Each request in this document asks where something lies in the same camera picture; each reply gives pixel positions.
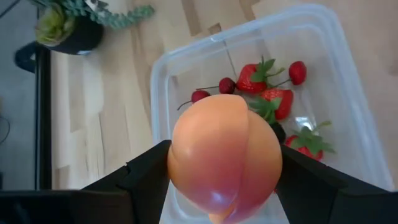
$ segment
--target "transparent container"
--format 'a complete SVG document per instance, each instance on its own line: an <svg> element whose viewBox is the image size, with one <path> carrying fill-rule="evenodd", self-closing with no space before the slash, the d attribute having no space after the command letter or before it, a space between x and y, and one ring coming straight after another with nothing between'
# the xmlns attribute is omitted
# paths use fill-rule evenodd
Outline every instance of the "transparent container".
<svg viewBox="0 0 398 224"><path fill-rule="evenodd" d="M154 65L151 80L154 142L170 139L174 124L196 88L217 86L224 77L237 80L247 63L261 55L276 58L275 68L296 60L307 65L302 86L287 83L294 91L291 115L282 122L288 134L302 126L314 127L330 120L320 131L336 154L324 162L337 170L386 190L393 190L358 72L343 29L334 12L315 4L248 22L163 55ZM284 72L271 80L288 78ZM210 93L217 94L218 89ZM207 214L191 205L170 184L162 223L210 223ZM244 223L288 223L279 199L271 195L264 207Z"/></svg>

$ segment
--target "black pot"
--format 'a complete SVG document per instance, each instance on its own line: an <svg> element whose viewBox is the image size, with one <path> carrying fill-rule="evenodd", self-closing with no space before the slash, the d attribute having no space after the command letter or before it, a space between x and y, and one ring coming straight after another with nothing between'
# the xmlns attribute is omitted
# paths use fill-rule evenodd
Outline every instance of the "black pot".
<svg viewBox="0 0 398 224"><path fill-rule="evenodd" d="M96 48L104 34L104 27L87 16L76 17L75 30L56 46L45 46L50 50L72 55L88 54Z"/></svg>

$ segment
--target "black cable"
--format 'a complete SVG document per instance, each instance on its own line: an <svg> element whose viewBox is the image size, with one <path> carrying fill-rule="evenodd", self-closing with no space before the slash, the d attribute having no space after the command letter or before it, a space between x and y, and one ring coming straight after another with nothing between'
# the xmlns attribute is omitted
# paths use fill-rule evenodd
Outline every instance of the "black cable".
<svg viewBox="0 0 398 224"><path fill-rule="evenodd" d="M7 122L7 125L8 125L8 130L7 130L7 134L6 134L6 136L0 141L0 144L2 144L5 140L7 140L7 138L8 138L8 135L10 134L10 130L11 130L11 124L10 124L10 122L8 121L8 119L6 119L5 117L3 117L3 116L0 116L0 119L3 119L3 120L5 120L6 122Z"/></svg>
<svg viewBox="0 0 398 224"><path fill-rule="evenodd" d="M15 7L21 0L15 0L13 3L11 3L10 6L7 7L6 10L4 10L2 13L0 13L0 19L5 16L13 7Z"/></svg>

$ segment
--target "cherry stem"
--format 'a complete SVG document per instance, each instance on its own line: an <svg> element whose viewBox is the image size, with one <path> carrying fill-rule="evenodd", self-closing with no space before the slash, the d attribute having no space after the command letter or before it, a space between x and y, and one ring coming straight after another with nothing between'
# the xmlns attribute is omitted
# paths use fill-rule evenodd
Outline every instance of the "cherry stem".
<svg viewBox="0 0 398 224"><path fill-rule="evenodd" d="M280 85L283 85L283 84L285 84L285 83L287 83L287 82L290 82L290 81L292 81L292 79L290 78L290 79L288 79L288 80L286 80L286 81L284 81L284 82L281 82L280 84L278 84L278 85L274 85L274 86L271 86L271 88L277 88L278 86L280 86Z"/></svg>
<svg viewBox="0 0 398 224"><path fill-rule="evenodd" d="M180 110L181 107L182 107L183 105L187 105L187 104L189 104L189 103L192 103L192 101L188 101L188 102L185 102L185 103L181 104L181 105L177 108L177 110Z"/></svg>
<svg viewBox="0 0 398 224"><path fill-rule="evenodd" d="M206 88L197 88L197 90L207 90L210 88L218 88L218 86L206 87Z"/></svg>
<svg viewBox="0 0 398 224"><path fill-rule="evenodd" d="M266 78L268 78L268 77L273 77L273 76L276 76L276 75L279 75L279 73L275 73L275 74L271 74L271 75L266 75Z"/></svg>

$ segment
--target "light wood surface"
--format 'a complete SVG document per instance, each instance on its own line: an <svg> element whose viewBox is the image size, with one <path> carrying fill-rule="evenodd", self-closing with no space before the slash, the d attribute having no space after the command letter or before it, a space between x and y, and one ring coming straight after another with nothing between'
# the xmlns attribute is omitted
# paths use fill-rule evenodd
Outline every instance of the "light wood surface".
<svg viewBox="0 0 398 224"><path fill-rule="evenodd" d="M107 30L90 55L52 53L54 188L82 188L152 146L150 72L164 52L305 2L310 1L109 1L114 12L149 3L156 14L137 27ZM338 14L398 185L398 1L311 2Z"/></svg>

